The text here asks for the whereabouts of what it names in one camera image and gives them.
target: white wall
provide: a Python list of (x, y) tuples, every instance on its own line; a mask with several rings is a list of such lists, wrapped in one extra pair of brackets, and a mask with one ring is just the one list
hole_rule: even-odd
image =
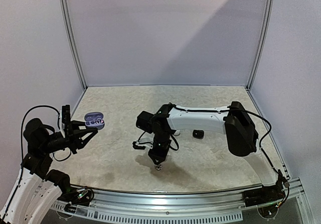
[(68, 0), (88, 85), (246, 85), (266, 0)]
[[(82, 88), (59, 0), (0, 0), (0, 208), (21, 163), (20, 126), (38, 104), (75, 106)], [(53, 110), (30, 117), (56, 126)]]
[(252, 93), (321, 223), (321, 0), (274, 0)]

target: beige surface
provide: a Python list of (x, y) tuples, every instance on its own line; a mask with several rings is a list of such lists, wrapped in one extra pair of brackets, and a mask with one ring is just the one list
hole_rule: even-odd
[[(54, 162), (52, 168), (68, 173), (71, 183), (102, 189), (124, 191), (190, 192), (222, 190), (258, 184), (260, 180), (249, 164), (233, 156), (226, 136), (205, 132), (203, 140), (182, 131), (177, 137), (180, 149), (170, 151), (163, 169), (156, 171), (147, 151), (134, 150), (132, 142), (142, 133), (136, 128), (136, 117), (142, 110), (155, 113), (172, 102), (189, 107), (219, 107), (239, 101), (245, 109), (256, 109), (243, 87), (216, 86), (132, 86), (88, 88), (73, 119), (84, 120), (86, 113), (104, 113), (106, 125), (88, 144), (65, 162)], [(262, 136), (263, 122), (252, 117)], [(271, 139), (263, 148), (273, 164), (282, 169)], [(69, 153), (57, 153), (63, 158)]]

